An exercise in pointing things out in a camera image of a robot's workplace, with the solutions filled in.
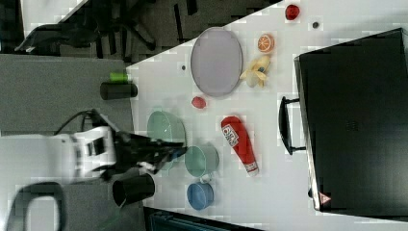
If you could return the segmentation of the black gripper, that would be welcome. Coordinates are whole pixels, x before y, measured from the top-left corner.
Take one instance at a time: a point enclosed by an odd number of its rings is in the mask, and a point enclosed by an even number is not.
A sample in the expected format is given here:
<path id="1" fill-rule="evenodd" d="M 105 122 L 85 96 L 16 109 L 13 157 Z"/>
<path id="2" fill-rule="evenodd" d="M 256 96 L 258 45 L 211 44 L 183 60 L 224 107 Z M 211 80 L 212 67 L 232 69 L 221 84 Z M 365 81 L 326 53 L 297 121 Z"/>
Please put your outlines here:
<path id="1" fill-rule="evenodd" d="M 184 155 L 182 142 L 170 142 L 146 136 L 116 132 L 114 136 L 115 163 L 109 166 L 109 178 L 125 173 L 132 167 L 144 167 L 156 174 L 166 163 Z"/>

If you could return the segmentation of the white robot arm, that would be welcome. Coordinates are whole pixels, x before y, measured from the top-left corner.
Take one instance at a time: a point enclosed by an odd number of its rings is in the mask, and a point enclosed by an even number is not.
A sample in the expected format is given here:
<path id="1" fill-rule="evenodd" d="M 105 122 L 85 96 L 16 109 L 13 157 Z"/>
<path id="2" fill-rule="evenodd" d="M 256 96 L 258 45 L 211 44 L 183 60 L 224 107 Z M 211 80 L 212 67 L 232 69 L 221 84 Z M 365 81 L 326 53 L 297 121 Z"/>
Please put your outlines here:
<path id="1" fill-rule="evenodd" d="M 6 136 L 1 139 L 1 185 L 68 184 L 109 178 L 131 167 L 155 173 L 185 152 L 180 140 L 151 139 L 108 126 L 56 136 Z"/>

